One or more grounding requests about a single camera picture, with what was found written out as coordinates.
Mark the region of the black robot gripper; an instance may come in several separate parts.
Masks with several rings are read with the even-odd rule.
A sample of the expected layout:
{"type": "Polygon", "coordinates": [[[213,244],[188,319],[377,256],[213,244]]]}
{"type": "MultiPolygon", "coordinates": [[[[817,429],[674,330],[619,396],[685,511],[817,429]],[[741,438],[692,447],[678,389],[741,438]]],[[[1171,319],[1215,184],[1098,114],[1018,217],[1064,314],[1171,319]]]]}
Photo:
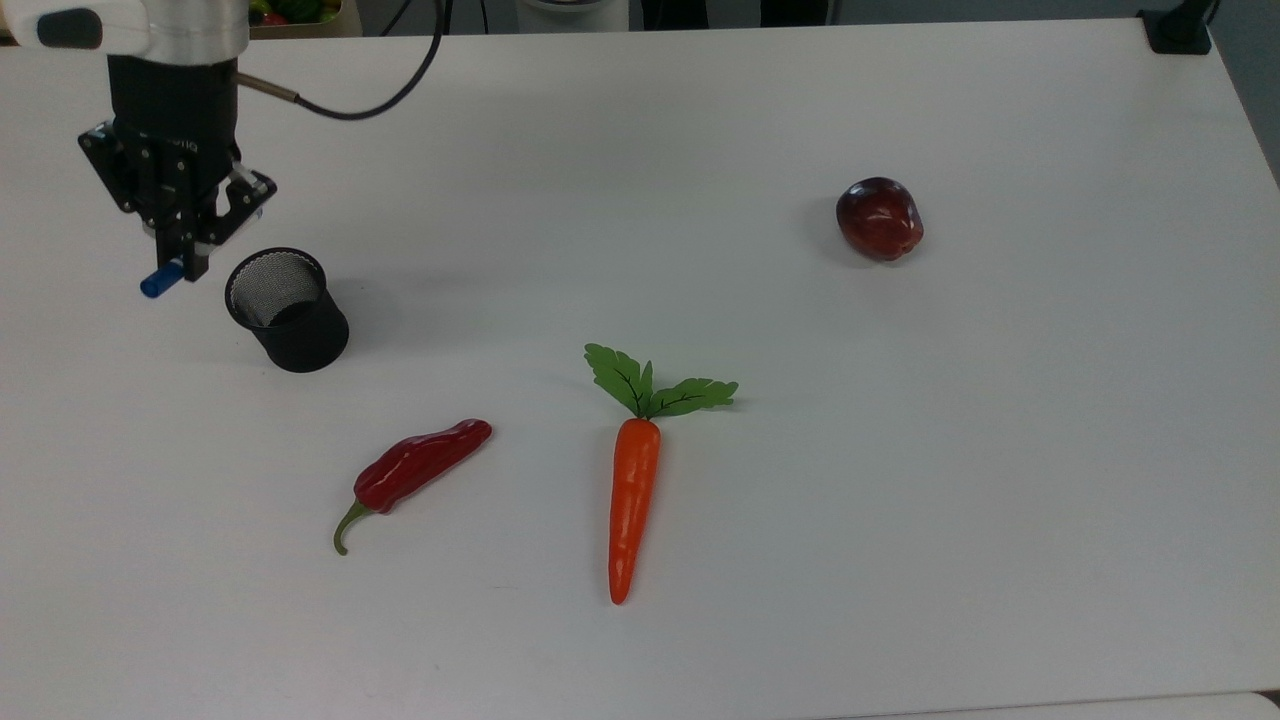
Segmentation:
{"type": "Polygon", "coordinates": [[[159,269],[177,261],[197,281],[209,263],[196,242],[209,201],[227,179],[227,211],[205,232],[220,247],[262,215],[276,183],[241,159],[236,142],[238,61],[184,67],[110,55],[114,122],[78,137],[78,146],[123,213],[134,213],[154,237],[159,269]]]}

